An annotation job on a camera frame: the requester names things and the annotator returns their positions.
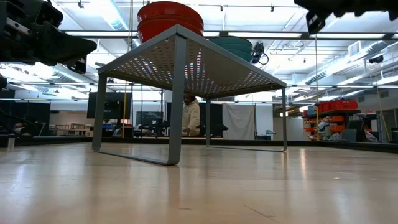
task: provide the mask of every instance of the black equipment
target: black equipment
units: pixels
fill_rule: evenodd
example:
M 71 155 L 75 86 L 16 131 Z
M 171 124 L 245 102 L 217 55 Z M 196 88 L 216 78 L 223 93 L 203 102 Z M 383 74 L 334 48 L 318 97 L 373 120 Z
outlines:
M 7 87 L 7 78 L 4 78 L 1 74 L 0 74 L 0 91 L 2 88 Z
M 50 1 L 0 0 L 0 62 L 61 63 L 85 73 L 87 54 L 97 44 L 60 31 L 62 20 Z
M 267 57 L 267 62 L 266 63 L 261 63 L 260 59 L 262 56 Z M 269 57 L 268 55 L 265 53 L 265 49 L 264 49 L 264 44 L 263 43 L 256 43 L 256 45 L 254 46 L 253 49 L 253 60 L 251 63 L 260 63 L 261 65 L 266 65 L 269 62 Z
M 294 3 L 309 11 L 306 18 L 310 34 L 322 30 L 325 20 L 332 13 L 336 17 L 342 17 L 353 12 L 359 17 L 368 11 L 387 11 L 390 21 L 398 18 L 398 3 L 395 0 L 294 0 Z

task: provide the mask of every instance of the red bin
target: red bin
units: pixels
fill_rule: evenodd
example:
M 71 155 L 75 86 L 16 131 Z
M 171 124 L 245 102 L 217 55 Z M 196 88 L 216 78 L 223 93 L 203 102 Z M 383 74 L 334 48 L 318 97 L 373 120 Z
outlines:
M 356 110 L 358 103 L 355 100 L 336 100 L 331 102 L 331 110 Z

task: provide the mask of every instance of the pipe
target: pipe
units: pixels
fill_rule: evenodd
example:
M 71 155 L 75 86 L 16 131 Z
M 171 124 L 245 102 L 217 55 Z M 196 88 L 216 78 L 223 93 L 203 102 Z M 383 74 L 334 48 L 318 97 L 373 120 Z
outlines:
M 335 74 L 339 71 L 342 71 L 349 66 L 351 63 L 359 60 L 359 59 L 366 59 L 374 56 L 375 54 L 379 53 L 380 51 L 384 50 L 388 46 L 392 45 L 395 42 L 385 42 L 385 41 L 377 41 L 377 42 L 370 42 L 370 41 L 361 41 L 361 51 L 359 55 L 350 56 L 347 53 L 343 54 L 342 56 L 328 62 L 324 65 L 319 71 L 320 73 L 316 73 L 316 71 L 310 73 L 310 78 L 306 79 L 304 82 L 306 85 L 311 85 L 312 83 L 316 82 L 317 80 L 321 80 L 329 75 Z

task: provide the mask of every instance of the shelf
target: shelf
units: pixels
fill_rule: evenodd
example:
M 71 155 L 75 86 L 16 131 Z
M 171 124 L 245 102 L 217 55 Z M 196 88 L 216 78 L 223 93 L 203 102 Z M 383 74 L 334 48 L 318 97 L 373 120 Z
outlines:
M 175 25 L 100 68 L 107 77 L 172 90 L 175 37 L 187 40 L 184 91 L 203 98 L 286 88 L 286 83 L 235 54 Z
M 346 115 L 346 114 L 352 115 L 352 114 L 358 114 L 360 112 L 361 112 L 360 110 L 334 110 L 334 111 L 327 111 L 327 112 L 320 113 L 319 117 L 321 118 L 321 117 L 325 117 L 325 116 L 334 116 L 334 115 L 338 116 L 338 115 Z M 316 114 L 311 114 L 308 116 L 303 116 L 302 118 L 316 118 L 316 117 L 317 117 Z

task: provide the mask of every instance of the chair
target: chair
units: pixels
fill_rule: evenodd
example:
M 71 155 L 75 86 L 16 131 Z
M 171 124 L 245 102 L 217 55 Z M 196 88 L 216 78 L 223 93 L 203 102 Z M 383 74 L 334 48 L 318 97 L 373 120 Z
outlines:
M 42 132 L 43 132 L 43 129 L 44 129 L 45 125 L 46 125 L 46 122 L 41 122 L 41 123 L 38 123 L 38 124 L 41 124 L 42 127 L 40 128 L 40 132 L 39 132 L 39 134 L 37 136 L 41 136 Z

